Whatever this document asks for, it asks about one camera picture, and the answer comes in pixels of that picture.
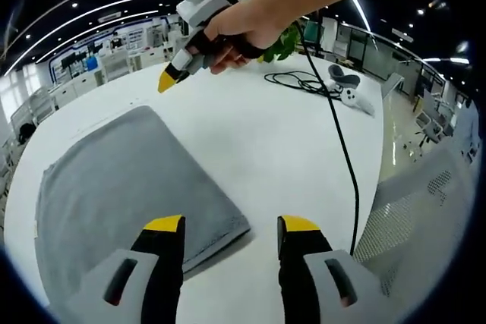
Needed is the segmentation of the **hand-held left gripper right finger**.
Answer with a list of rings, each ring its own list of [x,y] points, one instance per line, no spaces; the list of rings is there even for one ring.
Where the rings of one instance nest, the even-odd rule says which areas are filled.
[[[286,323],[382,323],[379,280],[319,227],[294,215],[277,218],[279,286]]]

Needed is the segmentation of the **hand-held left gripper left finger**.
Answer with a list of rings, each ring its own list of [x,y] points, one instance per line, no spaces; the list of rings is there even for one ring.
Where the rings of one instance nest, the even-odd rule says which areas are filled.
[[[185,217],[147,223],[130,249],[88,272],[68,301],[79,323],[174,323],[183,283]]]

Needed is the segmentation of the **person's right hand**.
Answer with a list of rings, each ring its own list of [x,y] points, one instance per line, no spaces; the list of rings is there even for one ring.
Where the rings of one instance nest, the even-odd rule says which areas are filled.
[[[275,20],[252,0],[241,1],[216,15],[204,29],[210,41],[218,36],[242,34],[254,47],[266,49],[277,40],[286,26],[278,25]],[[220,74],[228,68],[241,68],[251,61],[244,57],[232,42],[226,41],[216,53],[210,66],[212,74]]]

